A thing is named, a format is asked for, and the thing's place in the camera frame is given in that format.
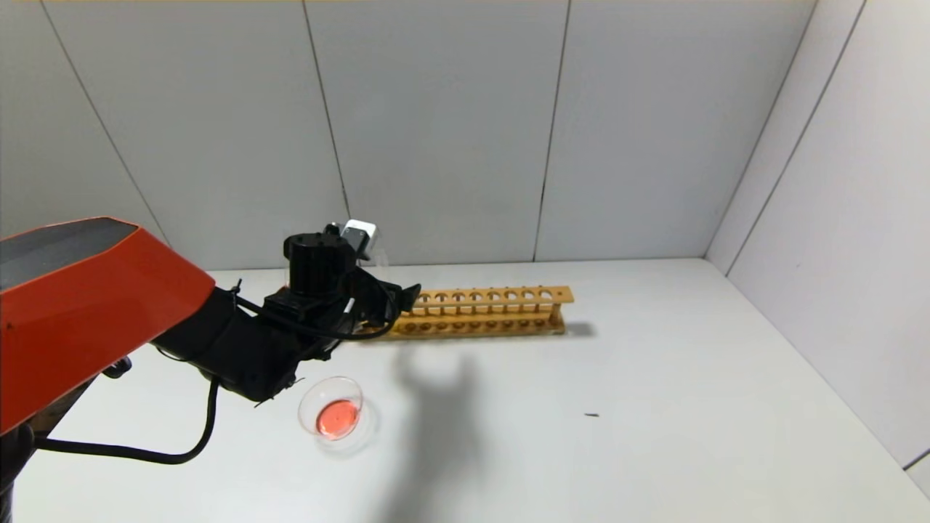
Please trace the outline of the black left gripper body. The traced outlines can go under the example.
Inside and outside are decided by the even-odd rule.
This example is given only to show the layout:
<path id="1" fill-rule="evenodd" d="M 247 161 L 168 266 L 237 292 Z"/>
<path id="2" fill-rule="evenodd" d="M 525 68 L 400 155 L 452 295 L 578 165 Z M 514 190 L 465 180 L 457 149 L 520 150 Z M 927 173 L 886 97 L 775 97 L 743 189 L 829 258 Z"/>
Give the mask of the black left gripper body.
<path id="1" fill-rule="evenodd" d="M 362 267 L 353 270 L 353 297 L 359 321 L 368 328 L 391 328 L 400 315 L 396 285 L 379 280 Z"/>

